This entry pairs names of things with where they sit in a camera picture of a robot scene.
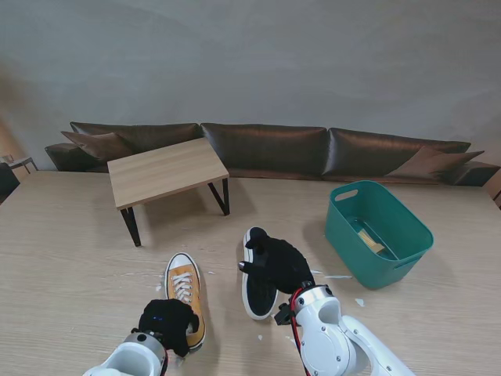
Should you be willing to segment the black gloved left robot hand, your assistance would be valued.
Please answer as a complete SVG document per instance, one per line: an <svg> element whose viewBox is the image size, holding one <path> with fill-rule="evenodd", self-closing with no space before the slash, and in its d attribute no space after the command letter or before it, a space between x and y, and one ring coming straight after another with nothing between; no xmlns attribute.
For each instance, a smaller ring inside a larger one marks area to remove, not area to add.
<svg viewBox="0 0 501 376"><path fill-rule="evenodd" d="M200 328L200 319L190 305L178 299L154 299L143 310L138 330L159 334L159 342L166 350L185 357L189 353L190 328L194 333Z"/></svg>

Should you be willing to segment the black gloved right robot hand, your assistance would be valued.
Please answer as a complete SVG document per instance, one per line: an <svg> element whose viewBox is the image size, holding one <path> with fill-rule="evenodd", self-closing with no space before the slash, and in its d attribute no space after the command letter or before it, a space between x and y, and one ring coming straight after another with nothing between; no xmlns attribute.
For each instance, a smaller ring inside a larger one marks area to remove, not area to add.
<svg viewBox="0 0 501 376"><path fill-rule="evenodd" d="M251 238L246 246L265 255L266 260L262 264L241 261L241 272L265 280L278 291L289 295L305 286L315 285L306 258L286 240L261 235Z"/></svg>

